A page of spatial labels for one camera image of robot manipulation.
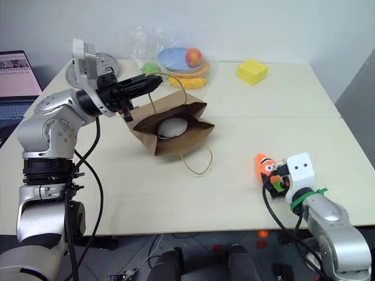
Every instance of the orange ball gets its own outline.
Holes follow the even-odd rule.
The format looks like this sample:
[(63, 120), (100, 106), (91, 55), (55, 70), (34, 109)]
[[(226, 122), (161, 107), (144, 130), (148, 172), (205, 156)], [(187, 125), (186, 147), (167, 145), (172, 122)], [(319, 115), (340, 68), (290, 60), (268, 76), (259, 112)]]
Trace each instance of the orange ball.
[(197, 48), (189, 48), (185, 54), (185, 60), (190, 67), (198, 67), (202, 63), (202, 53)]
[(270, 234), (270, 232), (268, 230), (259, 230), (258, 231), (258, 236), (260, 238), (266, 238), (269, 234)]

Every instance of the yellow cube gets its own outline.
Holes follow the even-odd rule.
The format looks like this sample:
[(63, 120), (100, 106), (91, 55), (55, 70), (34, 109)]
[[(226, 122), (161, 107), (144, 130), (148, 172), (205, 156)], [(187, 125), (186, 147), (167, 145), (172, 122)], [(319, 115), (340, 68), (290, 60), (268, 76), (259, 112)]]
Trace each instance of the yellow cube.
[(268, 72), (268, 66), (254, 59), (241, 63), (237, 68), (237, 77), (255, 85), (259, 81), (265, 79)]

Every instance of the paper bag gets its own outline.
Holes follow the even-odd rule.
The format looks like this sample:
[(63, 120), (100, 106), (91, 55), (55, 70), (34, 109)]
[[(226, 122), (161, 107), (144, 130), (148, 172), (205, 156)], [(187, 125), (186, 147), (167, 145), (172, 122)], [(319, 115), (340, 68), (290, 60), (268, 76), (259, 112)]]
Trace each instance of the paper bag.
[[(127, 123), (130, 131), (155, 156), (172, 155), (186, 152), (202, 143), (213, 130), (214, 125), (200, 118), (207, 104), (202, 100), (177, 91), (154, 102), (157, 114), (151, 104), (136, 107), (131, 111), (133, 121)], [(170, 139), (158, 138), (159, 124), (172, 117), (181, 117), (188, 121), (187, 130), (180, 136)]]

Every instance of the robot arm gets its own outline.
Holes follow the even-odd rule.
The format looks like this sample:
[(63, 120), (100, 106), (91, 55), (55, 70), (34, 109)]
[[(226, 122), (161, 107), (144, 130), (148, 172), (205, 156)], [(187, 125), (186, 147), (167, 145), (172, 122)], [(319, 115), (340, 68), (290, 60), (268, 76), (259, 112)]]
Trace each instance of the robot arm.
[(295, 214), (302, 214), (318, 240), (325, 273), (335, 281), (368, 281), (371, 254), (362, 234), (350, 224), (346, 210), (315, 189), (310, 157), (302, 153), (286, 161), (290, 188), (286, 201)]
[(98, 79), (93, 45), (73, 42), (74, 65), (83, 90), (44, 98), (18, 128), (24, 148), (25, 185), (19, 189), (17, 238), (21, 246), (0, 256), (0, 280), (55, 280), (67, 249), (64, 199), (71, 185), (70, 213), (74, 239), (85, 232), (84, 206), (72, 199), (78, 189), (71, 174), (79, 129), (104, 114), (122, 111), (132, 121), (131, 100), (155, 90), (159, 76), (140, 75), (118, 82), (113, 73)]

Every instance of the grey floor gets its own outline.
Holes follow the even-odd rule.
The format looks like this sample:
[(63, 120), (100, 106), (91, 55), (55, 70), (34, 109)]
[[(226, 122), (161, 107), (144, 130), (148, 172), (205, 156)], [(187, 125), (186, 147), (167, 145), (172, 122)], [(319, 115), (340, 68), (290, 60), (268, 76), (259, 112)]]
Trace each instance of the grey floor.
[[(374, 232), (375, 230), (362, 231), (370, 248), (374, 248), (375, 245)], [(182, 249), (186, 269), (186, 273), (182, 276), (183, 281), (227, 281), (224, 266), (225, 251), (235, 243), (244, 246), (251, 254), (263, 281), (276, 280), (271, 271), (273, 263), (292, 265), (296, 281), (313, 280), (315, 276), (313, 271), (302, 263), (294, 245), (281, 246), (279, 244), (279, 231), (271, 231), (267, 239), (260, 239), (255, 231), (205, 232), (195, 235), (175, 234), (178, 237), (176, 238), (172, 234), (165, 234), (155, 252), (155, 255), (160, 255), (174, 247)], [(154, 237), (154, 235), (118, 237), (119, 246), (114, 251), (90, 249), (79, 269), (80, 280), (106, 281), (108, 275), (138, 268), (146, 259)], [(259, 240), (267, 240), (267, 248), (257, 249), (256, 243)], [(14, 248), (17, 244), (15, 236), (0, 236), (0, 252)], [(215, 245), (222, 245), (222, 250), (217, 252)], [(82, 250), (83, 247), (76, 247), (78, 255)], [(63, 258), (58, 280), (64, 280), (70, 272), (70, 259), (66, 256)], [(146, 263), (139, 270), (134, 281), (146, 281), (149, 272), (150, 269)]]

